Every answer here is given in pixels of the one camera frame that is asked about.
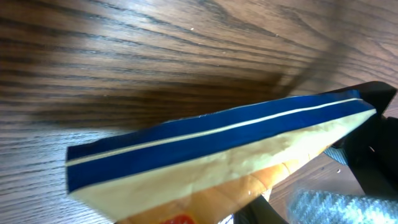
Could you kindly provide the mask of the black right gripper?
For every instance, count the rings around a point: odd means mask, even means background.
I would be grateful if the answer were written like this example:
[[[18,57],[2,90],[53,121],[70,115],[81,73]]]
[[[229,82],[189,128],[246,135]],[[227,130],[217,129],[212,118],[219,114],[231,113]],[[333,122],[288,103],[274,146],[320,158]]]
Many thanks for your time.
[[[382,115],[397,93],[390,84],[372,81],[327,93],[343,95],[320,109],[325,118]],[[372,117],[329,147],[329,157],[349,167],[366,195],[397,198],[397,118]]]

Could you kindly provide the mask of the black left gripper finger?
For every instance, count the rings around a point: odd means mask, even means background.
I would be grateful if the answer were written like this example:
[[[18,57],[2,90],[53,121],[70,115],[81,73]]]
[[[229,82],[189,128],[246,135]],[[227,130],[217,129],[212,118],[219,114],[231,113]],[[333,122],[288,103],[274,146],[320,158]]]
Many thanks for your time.
[[[260,195],[234,213],[234,224],[288,224]]]

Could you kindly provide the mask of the yellow snack packet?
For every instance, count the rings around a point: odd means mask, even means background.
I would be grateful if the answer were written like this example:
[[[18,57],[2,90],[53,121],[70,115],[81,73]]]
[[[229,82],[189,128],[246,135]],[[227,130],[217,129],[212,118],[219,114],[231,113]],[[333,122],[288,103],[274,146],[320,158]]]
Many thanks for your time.
[[[117,223],[218,223],[375,113],[348,90],[167,121],[69,147],[68,193]]]

